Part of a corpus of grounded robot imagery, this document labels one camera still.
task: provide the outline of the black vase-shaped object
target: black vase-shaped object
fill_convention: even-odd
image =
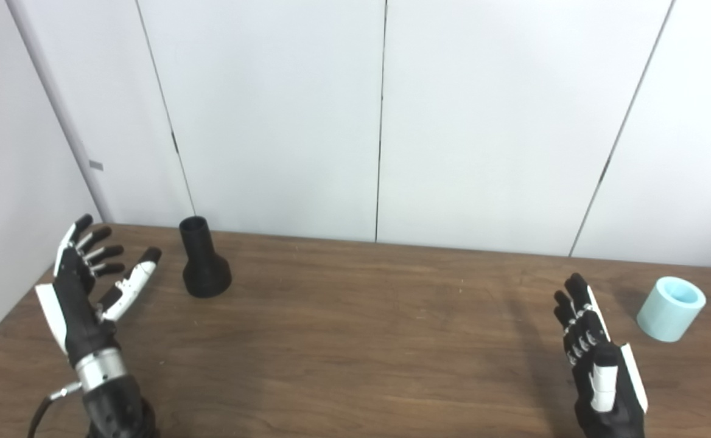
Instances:
[[[180,222],[188,264],[183,269],[183,280],[188,293],[194,297],[214,297],[231,285],[231,269],[222,256],[214,252],[212,235],[207,220],[191,216]]]

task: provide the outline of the white plastic panel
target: white plastic panel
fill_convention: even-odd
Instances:
[[[390,0],[378,241],[566,256],[668,6]]]
[[[138,6],[8,0],[107,221],[177,226],[192,214]],[[103,170],[92,169],[96,161]]]
[[[711,266],[711,2],[673,6],[573,255]]]
[[[213,229],[374,239],[383,0],[139,5]]]
[[[55,260],[79,216],[97,217],[74,156],[0,2],[0,321]]]

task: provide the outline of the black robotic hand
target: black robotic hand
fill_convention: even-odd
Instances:
[[[648,399],[631,346],[612,343],[597,299],[580,274],[555,294],[564,351],[578,388],[575,415],[587,438],[645,438]]]
[[[77,382],[50,394],[33,418],[28,436],[35,434],[47,406],[56,398],[82,389],[85,411],[91,419],[90,438],[148,438],[155,435],[155,414],[141,398],[136,380],[125,368],[114,323],[139,296],[153,274],[161,251],[150,247],[136,266],[111,286],[95,305],[89,294],[95,279],[124,270],[121,263],[103,263],[124,251],[93,246],[111,234],[102,227],[80,235],[93,223],[86,214],[69,228],[58,247],[52,283],[36,286],[36,294],[52,335],[77,372]]]

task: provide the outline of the light blue cup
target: light blue cup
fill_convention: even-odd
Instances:
[[[704,293],[689,281],[661,277],[637,314],[637,324],[652,338],[675,342],[706,303]]]

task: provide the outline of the back of robotic hand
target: back of robotic hand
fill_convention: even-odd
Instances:
[[[80,238],[92,222],[93,218],[86,214],[69,228],[55,258],[55,280],[36,286],[52,335],[78,378],[78,382],[47,396],[47,405],[56,397],[81,388],[85,410],[91,419],[90,438],[152,436],[155,432],[152,408],[142,400],[136,380],[125,368],[120,346],[114,338],[114,323],[139,296],[161,258],[161,251],[148,248],[136,266],[91,305],[88,296],[95,279],[124,270],[120,263],[105,263],[107,258],[124,251],[121,246],[106,246],[91,252],[97,242],[110,236],[109,227]],[[44,410],[43,402],[29,436],[35,433]]]
[[[648,399],[631,346],[612,343],[593,291],[580,274],[557,291],[554,313],[578,389],[575,415],[587,438],[645,438]]]

